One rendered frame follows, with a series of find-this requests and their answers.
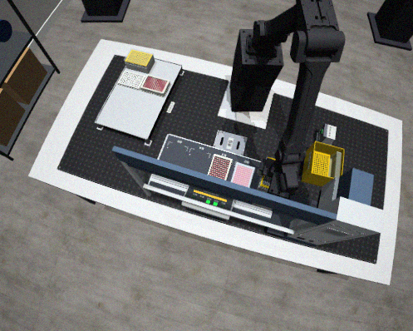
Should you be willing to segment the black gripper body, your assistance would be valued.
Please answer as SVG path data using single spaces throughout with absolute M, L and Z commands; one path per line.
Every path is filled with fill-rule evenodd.
M 275 162 L 275 160 L 273 160 L 273 159 L 269 159 L 269 158 L 267 158 L 267 160 L 262 159 L 259 170 L 263 171 L 263 175 L 268 176 L 269 167 L 271 166 L 271 164 L 273 162 Z M 274 165 L 274 163 L 273 163 L 273 165 Z M 275 168 L 275 166 L 274 166 L 274 168 Z M 277 169 L 275 168 L 275 170 L 277 170 Z M 279 171 L 277 170 L 277 172 L 279 172 Z M 281 173 L 281 172 L 279 172 L 279 173 Z

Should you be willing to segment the yellow waste bin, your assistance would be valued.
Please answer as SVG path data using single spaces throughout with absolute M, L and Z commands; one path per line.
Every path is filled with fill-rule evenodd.
M 329 176 L 312 173 L 314 151 L 328 154 L 330 156 L 334 154 L 336 151 L 341 152 L 342 158 L 341 158 L 340 176 L 342 175 L 344 149 L 314 141 L 314 143 L 308 148 L 307 155 L 304 158 L 304 164 L 303 164 L 303 170 L 302 170 L 302 182 L 306 182 L 306 183 L 313 184 L 313 185 L 324 186 L 327 182 L 334 179 Z

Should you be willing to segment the white trough reservoir with red liquid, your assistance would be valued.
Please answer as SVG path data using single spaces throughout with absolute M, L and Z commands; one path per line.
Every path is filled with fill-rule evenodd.
M 165 94 L 168 91 L 169 87 L 170 80 L 154 77 L 151 75 L 146 75 L 144 81 L 140 86 L 140 90 L 153 95 L 165 97 Z

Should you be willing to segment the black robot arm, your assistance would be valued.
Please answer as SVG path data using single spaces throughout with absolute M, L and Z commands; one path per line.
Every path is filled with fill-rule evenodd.
M 268 171 L 272 179 L 267 193 L 279 197 L 298 190 L 297 163 L 306 157 L 307 130 L 322 79 L 331 62 L 340 61 L 345 45 L 332 0 L 296 0 L 293 7 L 274 19 L 254 22 L 253 34 L 247 35 L 246 53 L 275 58 L 280 42 L 286 42 L 292 32 L 290 56 L 299 63 L 297 84 L 287 128 Z

